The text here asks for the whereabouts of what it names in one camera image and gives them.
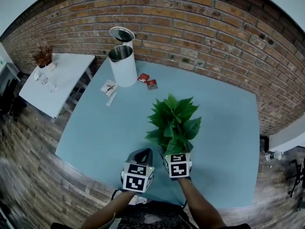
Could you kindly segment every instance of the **trash can lid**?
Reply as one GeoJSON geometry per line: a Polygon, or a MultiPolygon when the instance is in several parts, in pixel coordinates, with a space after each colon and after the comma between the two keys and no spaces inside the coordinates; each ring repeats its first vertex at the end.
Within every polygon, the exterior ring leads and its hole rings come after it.
{"type": "Polygon", "coordinates": [[[124,27],[112,27],[110,35],[120,42],[131,42],[134,39],[134,34],[129,29],[124,27]]]}

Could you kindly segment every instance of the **person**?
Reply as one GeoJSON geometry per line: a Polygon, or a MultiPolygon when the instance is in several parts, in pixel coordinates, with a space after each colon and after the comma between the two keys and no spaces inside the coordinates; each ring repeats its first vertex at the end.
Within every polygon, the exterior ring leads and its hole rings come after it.
{"type": "MultiPolygon", "coordinates": [[[[227,227],[219,212],[200,194],[189,178],[178,178],[188,207],[199,229],[249,229],[243,224],[227,227]]],[[[108,205],[89,216],[81,229],[195,229],[183,208],[178,205],[151,201],[146,204],[128,205],[136,193],[124,191],[108,205]],[[115,225],[114,218],[122,218],[115,225]]]]}

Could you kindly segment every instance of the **blue table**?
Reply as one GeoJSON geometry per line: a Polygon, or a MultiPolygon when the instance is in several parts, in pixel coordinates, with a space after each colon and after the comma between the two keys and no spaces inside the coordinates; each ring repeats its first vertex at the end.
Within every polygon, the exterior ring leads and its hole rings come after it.
{"type": "Polygon", "coordinates": [[[148,123],[156,98],[172,93],[178,100],[194,96],[200,105],[192,118],[202,117],[201,129],[191,141],[191,177],[216,208],[249,206],[259,161],[259,123],[255,95],[241,88],[193,72],[137,61],[138,75],[149,74],[159,89],[146,84],[118,87],[113,103],[100,91],[114,76],[108,59],[97,71],[71,115],[56,154],[84,175],[121,187],[120,175],[129,153],[153,149],[155,176],[144,197],[184,204],[177,181],[162,166],[157,147],[144,139],[155,129],[148,123]]]}

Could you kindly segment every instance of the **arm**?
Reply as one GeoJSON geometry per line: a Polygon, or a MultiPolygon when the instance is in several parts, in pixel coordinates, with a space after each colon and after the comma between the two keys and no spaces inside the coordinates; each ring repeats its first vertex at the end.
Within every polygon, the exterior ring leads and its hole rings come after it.
{"type": "Polygon", "coordinates": [[[104,208],[89,216],[81,226],[81,229],[98,229],[105,225],[113,219],[114,214],[123,212],[134,195],[135,192],[132,191],[122,192],[104,208]]]}
{"type": "Polygon", "coordinates": [[[200,194],[189,179],[182,177],[178,178],[178,181],[193,219],[200,229],[218,229],[226,226],[218,211],[200,194]]]}

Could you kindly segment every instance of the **brick wall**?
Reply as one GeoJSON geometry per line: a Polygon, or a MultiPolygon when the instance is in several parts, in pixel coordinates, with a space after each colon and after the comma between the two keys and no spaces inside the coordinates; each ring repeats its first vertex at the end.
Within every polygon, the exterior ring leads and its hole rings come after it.
{"type": "Polygon", "coordinates": [[[31,55],[40,44],[94,54],[97,70],[116,46],[113,26],[136,33],[139,60],[255,93],[262,134],[274,134],[304,113],[304,33],[268,0],[40,0],[0,40],[24,73],[34,69],[31,55]]]}

